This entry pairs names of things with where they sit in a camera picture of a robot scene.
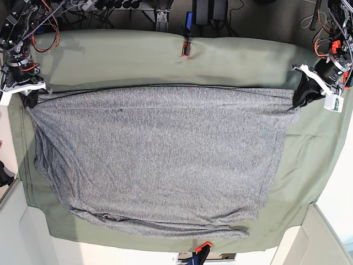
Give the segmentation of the grey heathered T-shirt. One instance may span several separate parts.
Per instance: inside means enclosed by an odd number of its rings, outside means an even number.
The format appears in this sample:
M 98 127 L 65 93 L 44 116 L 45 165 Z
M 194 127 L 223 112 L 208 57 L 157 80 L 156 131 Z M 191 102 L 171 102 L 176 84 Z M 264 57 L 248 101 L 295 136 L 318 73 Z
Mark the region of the grey heathered T-shirt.
M 170 239 L 248 237 L 266 206 L 289 89 L 152 86 L 46 95 L 28 109 L 36 169 L 92 224 Z

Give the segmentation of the black object left edge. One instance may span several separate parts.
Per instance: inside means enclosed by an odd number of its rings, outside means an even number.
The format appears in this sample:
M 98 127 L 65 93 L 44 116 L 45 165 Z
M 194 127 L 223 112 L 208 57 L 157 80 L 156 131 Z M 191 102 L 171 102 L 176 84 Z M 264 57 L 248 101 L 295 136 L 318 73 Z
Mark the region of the black object left edge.
M 10 186 L 14 181 L 14 177 L 10 177 L 4 170 L 4 163 L 0 162 L 0 187 Z

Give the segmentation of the white power strip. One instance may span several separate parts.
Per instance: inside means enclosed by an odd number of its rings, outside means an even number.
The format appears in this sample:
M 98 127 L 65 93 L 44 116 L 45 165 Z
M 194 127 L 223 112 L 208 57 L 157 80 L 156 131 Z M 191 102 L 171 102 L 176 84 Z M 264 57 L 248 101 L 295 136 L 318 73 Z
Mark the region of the white power strip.
M 68 1 L 65 10 L 95 12 L 101 10 L 149 10 L 153 7 L 144 1 Z

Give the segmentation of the black power adapter right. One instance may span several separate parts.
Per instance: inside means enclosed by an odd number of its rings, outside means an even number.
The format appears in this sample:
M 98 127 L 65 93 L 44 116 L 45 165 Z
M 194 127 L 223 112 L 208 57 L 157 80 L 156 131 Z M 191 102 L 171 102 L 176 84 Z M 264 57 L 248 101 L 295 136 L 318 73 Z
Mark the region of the black power adapter right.
M 225 21 L 227 18 L 227 11 L 227 0 L 213 0 L 211 2 L 211 19 Z

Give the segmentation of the black power adapter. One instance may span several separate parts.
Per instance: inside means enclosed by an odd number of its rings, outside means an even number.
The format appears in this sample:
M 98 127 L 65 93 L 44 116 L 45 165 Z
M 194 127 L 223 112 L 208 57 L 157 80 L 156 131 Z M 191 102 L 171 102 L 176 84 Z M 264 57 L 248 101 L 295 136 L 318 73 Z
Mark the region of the black power adapter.
M 213 0 L 211 2 L 211 19 L 225 21 L 227 18 L 227 11 L 227 0 Z
M 193 0 L 192 10 L 193 10 L 193 21 L 196 25 L 208 25 L 208 15 L 209 15 L 209 0 Z

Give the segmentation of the orange black clamp top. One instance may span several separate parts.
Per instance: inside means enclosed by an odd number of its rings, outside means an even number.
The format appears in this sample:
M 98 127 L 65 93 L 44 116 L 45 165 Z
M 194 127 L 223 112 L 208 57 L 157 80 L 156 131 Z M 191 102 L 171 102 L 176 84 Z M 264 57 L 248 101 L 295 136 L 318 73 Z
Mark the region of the orange black clamp top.
M 192 12 L 187 12 L 185 17 L 185 27 L 184 27 L 184 44 L 182 49 L 182 57 L 190 57 L 191 52 L 191 26 L 192 26 Z

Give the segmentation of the orange black clamp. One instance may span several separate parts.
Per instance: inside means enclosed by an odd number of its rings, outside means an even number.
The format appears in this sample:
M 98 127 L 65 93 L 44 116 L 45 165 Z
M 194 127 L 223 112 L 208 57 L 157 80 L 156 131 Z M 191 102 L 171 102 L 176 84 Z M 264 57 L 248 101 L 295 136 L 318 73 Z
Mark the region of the orange black clamp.
M 187 265 L 203 265 L 206 261 L 208 254 L 210 253 L 210 248 L 212 247 L 212 243 L 206 241 L 199 247 L 195 249 L 192 253 L 192 257 L 189 258 Z
M 190 57 L 191 52 L 191 26 L 192 26 L 192 12 L 187 12 L 185 17 L 185 27 L 184 27 L 184 44 L 182 49 L 182 57 Z

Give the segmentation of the black power adapter left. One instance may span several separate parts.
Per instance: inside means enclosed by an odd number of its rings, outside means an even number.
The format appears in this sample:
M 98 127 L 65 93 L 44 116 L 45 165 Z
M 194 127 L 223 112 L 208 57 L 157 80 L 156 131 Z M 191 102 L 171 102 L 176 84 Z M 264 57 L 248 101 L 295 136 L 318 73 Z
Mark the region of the black power adapter left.
M 193 0 L 192 10 L 193 10 L 193 21 L 196 25 L 208 25 L 208 15 L 209 15 L 209 0 Z

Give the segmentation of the orange black clamp bottom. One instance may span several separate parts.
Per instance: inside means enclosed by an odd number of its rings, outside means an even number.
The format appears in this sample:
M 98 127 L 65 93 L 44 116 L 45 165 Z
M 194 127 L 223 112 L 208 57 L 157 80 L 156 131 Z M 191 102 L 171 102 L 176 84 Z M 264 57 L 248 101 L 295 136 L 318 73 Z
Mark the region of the orange black clamp bottom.
M 208 254 L 210 253 L 210 248 L 212 247 L 212 243 L 206 241 L 199 247 L 195 249 L 192 253 L 192 257 L 189 258 L 187 265 L 203 265 L 206 261 Z

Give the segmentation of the metal table bracket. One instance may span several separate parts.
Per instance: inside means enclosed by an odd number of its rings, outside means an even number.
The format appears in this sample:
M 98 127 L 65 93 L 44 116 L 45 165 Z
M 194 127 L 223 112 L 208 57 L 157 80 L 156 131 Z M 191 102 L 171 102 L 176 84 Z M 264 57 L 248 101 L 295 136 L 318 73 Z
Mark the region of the metal table bracket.
M 158 32 L 167 33 L 169 31 L 169 10 L 156 9 L 155 15 L 156 15 L 155 30 Z

